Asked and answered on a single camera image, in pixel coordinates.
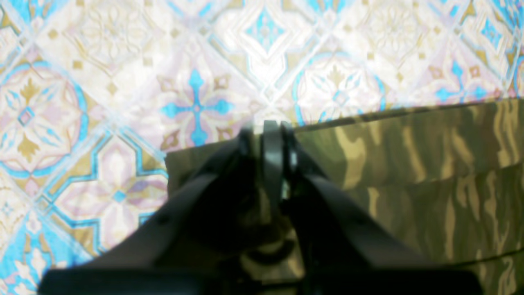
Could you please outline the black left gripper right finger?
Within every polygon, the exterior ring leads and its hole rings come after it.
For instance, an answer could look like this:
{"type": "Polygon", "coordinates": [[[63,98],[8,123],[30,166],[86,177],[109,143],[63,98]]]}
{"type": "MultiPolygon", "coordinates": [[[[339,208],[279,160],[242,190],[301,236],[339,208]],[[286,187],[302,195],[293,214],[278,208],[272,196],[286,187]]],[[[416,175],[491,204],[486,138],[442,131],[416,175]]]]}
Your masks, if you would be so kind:
{"type": "Polygon", "coordinates": [[[281,123],[280,205],[299,238],[302,295],[481,295],[470,271],[431,262],[388,234],[337,188],[281,123]]]}

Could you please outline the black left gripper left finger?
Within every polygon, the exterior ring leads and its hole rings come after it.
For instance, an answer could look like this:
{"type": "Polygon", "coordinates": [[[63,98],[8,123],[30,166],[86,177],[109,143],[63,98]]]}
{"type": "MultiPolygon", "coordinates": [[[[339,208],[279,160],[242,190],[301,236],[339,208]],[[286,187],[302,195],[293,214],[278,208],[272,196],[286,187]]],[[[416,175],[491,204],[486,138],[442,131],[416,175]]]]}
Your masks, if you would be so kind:
{"type": "Polygon", "coordinates": [[[228,266],[283,245],[282,125],[222,142],[135,233],[88,263],[45,273],[41,295],[219,295],[228,266]]]}

